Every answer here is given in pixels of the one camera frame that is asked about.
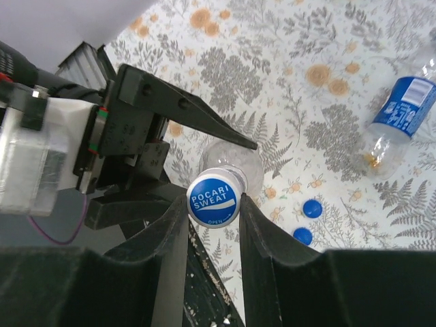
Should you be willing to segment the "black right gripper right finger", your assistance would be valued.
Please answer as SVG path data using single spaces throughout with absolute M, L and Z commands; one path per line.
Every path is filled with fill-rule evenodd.
M 435 254 L 317 252 L 240 201 L 248 326 L 434 326 Z

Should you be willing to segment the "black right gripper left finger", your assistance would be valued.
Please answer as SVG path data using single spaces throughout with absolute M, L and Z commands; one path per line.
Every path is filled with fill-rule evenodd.
M 180 326 L 187 199 L 105 254 L 77 247 L 1 250 L 2 326 Z

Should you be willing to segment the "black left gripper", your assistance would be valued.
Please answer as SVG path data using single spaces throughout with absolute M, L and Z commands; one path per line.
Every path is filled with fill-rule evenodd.
M 160 142 L 168 119 L 246 149 L 258 144 L 227 124 L 200 97 L 136 67 L 122 64 L 116 80 L 97 92 L 73 173 L 83 194 L 125 184 L 148 143 Z M 84 224 L 92 230 L 119 226 L 131 238 L 159 219 L 181 188 L 154 181 L 91 199 Z

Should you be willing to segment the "Pocari Sweat bottle cap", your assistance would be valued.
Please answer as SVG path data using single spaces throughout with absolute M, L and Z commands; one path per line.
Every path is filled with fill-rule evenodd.
M 243 183 L 230 170 L 206 169 L 187 190 L 189 215 L 205 228 L 225 227 L 237 217 L 243 193 Z

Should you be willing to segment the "clear unlabelled plastic bottle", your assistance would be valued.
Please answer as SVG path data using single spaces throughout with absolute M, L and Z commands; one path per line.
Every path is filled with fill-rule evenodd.
M 264 184 L 264 169 L 257 151 L 215 140 L 203 151 L 199 172 L 209 168 L 225 168 L 237 175 L 244 192 L 252 198 L 258 196 Z

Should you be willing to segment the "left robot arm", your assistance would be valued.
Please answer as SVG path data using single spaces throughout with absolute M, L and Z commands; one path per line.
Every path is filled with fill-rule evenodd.
M 179 195 L 164 180 L 170 121 L 258 147 L 198 96 L 127 64 L 114 70 L 102 49 L 83 44 L 52 74 L 2 44 L 1 212 L 48 216 L 73 188 L 104 192 L 85 207 L 92 230 L 158 219 Z

